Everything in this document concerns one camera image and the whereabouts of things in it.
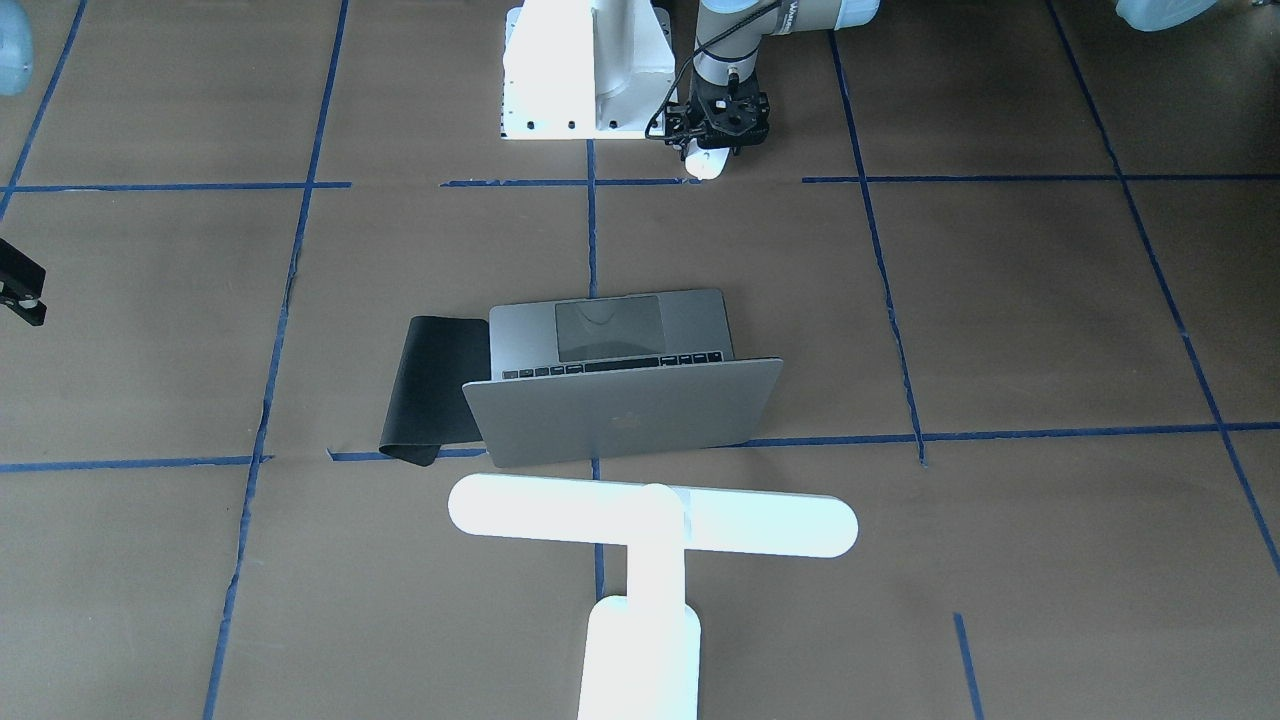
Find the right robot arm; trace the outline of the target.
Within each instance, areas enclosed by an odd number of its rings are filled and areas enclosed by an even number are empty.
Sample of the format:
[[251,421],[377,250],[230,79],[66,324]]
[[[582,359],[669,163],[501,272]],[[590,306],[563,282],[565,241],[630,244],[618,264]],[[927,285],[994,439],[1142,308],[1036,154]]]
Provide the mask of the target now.
[[[33,33],[19,1],[1,1],[1,95],[24,92],[35,64]],[[1,240],[1,301],[32,327],[45,323],[42,301],[46,269],[12,243]]]

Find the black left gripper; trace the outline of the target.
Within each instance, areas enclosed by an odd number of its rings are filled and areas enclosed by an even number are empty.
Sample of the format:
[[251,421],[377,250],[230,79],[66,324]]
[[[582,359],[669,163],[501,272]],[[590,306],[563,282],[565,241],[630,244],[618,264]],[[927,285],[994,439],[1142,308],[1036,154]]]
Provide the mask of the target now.
[[686,102],[666,106],[664,143],[687,158],[692,146],[700,150],[728,150],[737,155],[745,147],[764,143],[771,132],[771,100],[759,88],[694,88]]

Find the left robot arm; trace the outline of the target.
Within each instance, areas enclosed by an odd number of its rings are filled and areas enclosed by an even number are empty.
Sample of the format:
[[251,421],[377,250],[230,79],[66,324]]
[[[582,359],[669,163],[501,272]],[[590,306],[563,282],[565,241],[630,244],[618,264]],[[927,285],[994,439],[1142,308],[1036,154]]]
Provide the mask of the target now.
[[799,152],[806,182],[856,176],[1097,176],[1103,149],[1056,23],[1138,45],[1222,1],[701,1],[667,142],[742,167]]

